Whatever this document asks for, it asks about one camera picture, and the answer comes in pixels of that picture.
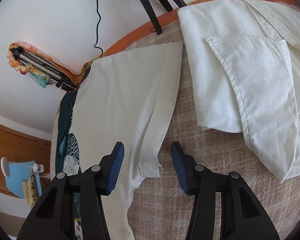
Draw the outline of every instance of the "white cloth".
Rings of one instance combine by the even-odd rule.
[[[68,176],[78,174],[79,164],[75,161],[73,156],[65,156],[62,171],[65,172]]]
[[[160,176],[158,152],[174,111],[182,44],[153,45],[94,61],[79,88],[69,133],[79,147],[82,172],[124,143],[115,190],[102,197],[112,240],[134,239],[127,211],[133,189],[146,177]]]
[[[32,169],[33,169],[33,172],[38,172],[38,173],[44,172],[44,166],[42,164],[35,163],[33,165]]]
[[[243,132],[280,182],[300,175],[300,12],[218,0],[178,16],[198,126]]]

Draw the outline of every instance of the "orange fabric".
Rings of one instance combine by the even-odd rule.
[[[189,3],[188,5],[202,3],[202,2],[208,2],[213,0],[197,0],[194,2]],[[264,0],[264,1],[270,1],[270,2],[284,2],[286,4],[290,5],[296,5],[294,0]],[[161,27],[165,27],[166,25],[173,23],[178,19],[177,9],[174,9],[171,12],[167,12],[161,16],[158,17],[159,23]],[[141,27],[137,28],[133,32],[129,33],[127,36],[116,42],[113,46],[111,46],[109,49],[107,49],[104,53],[104,56],[109,56],[118,52],[121,52],[125,50],[128,46],[130,46],[135,41],[140,40],[141,38],[151,34],[155,33],[155,30],[153,28],[153,25],[151,22],[147,22],[146,24],[142,25]]]

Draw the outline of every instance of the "patterned fabric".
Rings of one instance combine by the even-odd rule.
[[[22,182],[22,189],[25,196],[26,204],[32,209],[39,199],[37,183],[35,180],[35,174],[33,172],[33,169],[30,170],[29,180]]]
[[[79,164],[71,155],[66,155],[63,162],[63,172],[68,176],[78,174]]]
[[[50,76],[48,74],[42,72],[41,70],[35,67],[32,67],[31,65],[28,74],[30,77],[32,77],[34,81],[36,81],[43,88],[46,88],[47,85],[53,84],[50,82]]]
[[[72,118],[73,118],[73,107],[71,108],[71,119],[70,119],[70,127],[72,125]]]
[[[73,133],[69,134],[68,142],[67,142],[67,155],[70,155],[74,158],[74,160],[79,163],[79,147],[77,139],[75,138]]]
[[[162,29],[161,35],[151,34],[135,42],[127,50],[182,42],[179,22]],[[300,176],[278,183],[244,143],[242,133],[217,130],[202,131],[197,126],[192,79],[186,48],[183,51],[180,87],[171,123],[159,151],[163,166],[161,178],[146,178],[134,191],[128,211],[129,225],[136,240],[185,239],[194,196],[181,190],[172,163],[170,147],[179,141],[184,152],[213,172],[239,172],[267,211],[280,238],[284,239],[300,220]],[[217,194],[214,240],[220,238],[221,201]]]
[[[74,231],[77,240],[83,240],[81,223],[79,223],[77,220],[74,221]]]

